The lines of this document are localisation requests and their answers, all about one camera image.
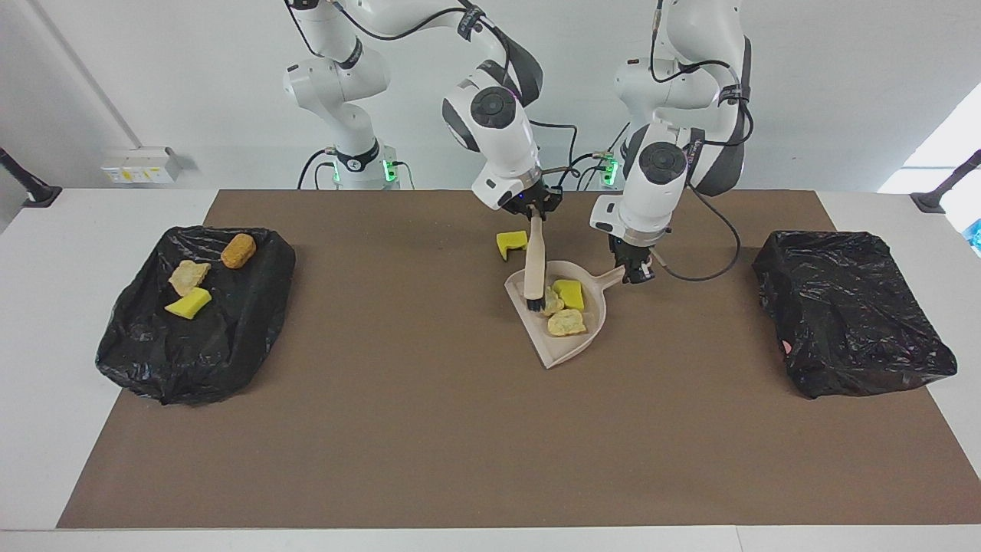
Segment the beige hand brush black bristles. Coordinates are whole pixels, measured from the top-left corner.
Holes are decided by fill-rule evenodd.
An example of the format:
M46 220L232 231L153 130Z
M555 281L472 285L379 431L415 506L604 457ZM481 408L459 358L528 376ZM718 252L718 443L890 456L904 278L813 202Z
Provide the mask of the beige hand brush black bristles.
M530 217L530 230L524 268L523 293L527 308L540 312L546 306L546 246L544 245L543 218L539 213Z

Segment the thick yellow sponge chunk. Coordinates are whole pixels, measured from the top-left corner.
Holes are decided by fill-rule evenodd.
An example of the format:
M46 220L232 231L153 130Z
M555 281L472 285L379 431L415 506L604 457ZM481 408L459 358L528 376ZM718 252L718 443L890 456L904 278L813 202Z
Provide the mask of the thick yellow sponge chunk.
M557 279L551 285L551 290L563 301L567 310L585 310L586 301L581 282L572 279Z

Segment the rounded beige foam chunk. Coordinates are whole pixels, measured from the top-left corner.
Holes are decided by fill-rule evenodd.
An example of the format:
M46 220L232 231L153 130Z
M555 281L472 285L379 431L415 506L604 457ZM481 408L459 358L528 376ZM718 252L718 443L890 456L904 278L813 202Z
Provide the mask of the rounded beige foam chunk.
M558 310L551 314L546 323L547 332L553 337L571 337L586 334L584 314L580 310Z

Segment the beige plastic dustpan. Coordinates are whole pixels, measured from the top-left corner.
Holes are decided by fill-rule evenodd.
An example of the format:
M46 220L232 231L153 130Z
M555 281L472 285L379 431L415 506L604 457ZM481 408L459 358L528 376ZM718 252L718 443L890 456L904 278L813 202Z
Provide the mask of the beige plastic dustpan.
M547 370L589 348L593 339L602 331L609 308L604 294L610 287L620 285L625 275L623 266L615 267L606 273L593 275L571 261L548 261L546 263L546 282L552 284L557 279L574 280L582 285L585 310L582 312L586 332L568 337L550 335L546 318L528 310L524 297L524 271L511 274L504 281L504 289L511 299L518 317L525 326L530 342L537 356Z

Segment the brown cork piece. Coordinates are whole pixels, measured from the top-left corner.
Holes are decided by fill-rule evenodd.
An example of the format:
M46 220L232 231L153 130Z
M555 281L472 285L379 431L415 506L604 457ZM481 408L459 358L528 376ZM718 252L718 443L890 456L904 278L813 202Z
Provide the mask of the brown cork piece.
M225 268L238 270L247 265L257 251L258 245L252 235L238 233L221 252L221 263Z

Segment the grey-beige foam rock chunk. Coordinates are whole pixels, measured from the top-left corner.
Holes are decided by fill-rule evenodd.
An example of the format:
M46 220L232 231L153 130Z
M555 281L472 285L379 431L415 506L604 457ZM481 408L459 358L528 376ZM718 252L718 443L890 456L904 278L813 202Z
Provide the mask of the grey-beige foam rock chunk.
M208 262L181 261L169 276L169 285L179 297L186 297L192 290L200 287L210 269L211 265Z

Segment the small curved yellow sponge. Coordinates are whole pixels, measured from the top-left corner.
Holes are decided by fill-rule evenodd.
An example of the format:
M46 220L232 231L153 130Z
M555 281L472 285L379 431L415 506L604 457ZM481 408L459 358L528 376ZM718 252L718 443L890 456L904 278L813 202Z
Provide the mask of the small curved yellow sponge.
M181 296L175 303L165 305L164 308L175 317L194 319L207 304L210 304L211 300L212 296L208 290L203 287L192 287L185 296Z

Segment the black bag bin pink spot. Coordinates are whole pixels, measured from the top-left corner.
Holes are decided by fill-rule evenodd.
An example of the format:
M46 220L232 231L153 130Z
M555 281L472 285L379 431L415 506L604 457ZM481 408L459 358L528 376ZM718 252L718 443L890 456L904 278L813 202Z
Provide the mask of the black bag bin pink spot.
M879 235L774 231L751 266L803 397L905 392L959 373Z

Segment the black bag lined bin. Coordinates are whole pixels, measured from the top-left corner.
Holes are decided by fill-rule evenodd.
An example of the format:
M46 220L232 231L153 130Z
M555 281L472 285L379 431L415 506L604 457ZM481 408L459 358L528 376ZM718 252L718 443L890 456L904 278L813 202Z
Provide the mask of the black bag lined bin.
M256 241L239 269L221 262L235 235ZM181 261L208 263L211 301L193 319L165 310ZM161 235L113 304L96 350L99 373L163 405L213 404L248 387L283 331L297 254L263 228L174 227Z

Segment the large brown table mat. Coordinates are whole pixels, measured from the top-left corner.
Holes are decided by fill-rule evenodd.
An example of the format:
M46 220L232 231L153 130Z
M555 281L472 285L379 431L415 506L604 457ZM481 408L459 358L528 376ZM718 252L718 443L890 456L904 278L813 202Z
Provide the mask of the large brown table mat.
M614 287L544 370L468 192L219 192L218 227L297 252L252 384L207 406L120 393L62 528L981 524L981 479L925 389L802 397L751 261L828 231L812 192L717 200L722 278Z

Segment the black clamp stand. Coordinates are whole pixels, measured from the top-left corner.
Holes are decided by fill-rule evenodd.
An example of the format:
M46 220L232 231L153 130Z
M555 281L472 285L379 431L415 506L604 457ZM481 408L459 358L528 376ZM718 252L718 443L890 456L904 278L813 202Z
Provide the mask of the black clamp stand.
M22 203L25 209L46 209L63 192L62 186L48 185L31 171L21 166L3 147L0 147L0 166L24 188L27 198Z
M963 181L979 166L981 166L981 148L975 150L970 158L967 158L960 166L953 168L953 171L935 189L929 192L911 193L910 200L922 213L943 215L946 213L946 210L941 206L943 196L947 192L953 191L954 186Z

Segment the white wall socket box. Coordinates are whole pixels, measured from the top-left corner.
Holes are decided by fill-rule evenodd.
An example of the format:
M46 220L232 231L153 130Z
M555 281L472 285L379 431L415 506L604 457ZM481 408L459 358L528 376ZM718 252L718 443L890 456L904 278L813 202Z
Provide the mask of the white wall socket box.
M120 185L176 184L182 174L174 150L164 146L108 150L100 170L113 184Z

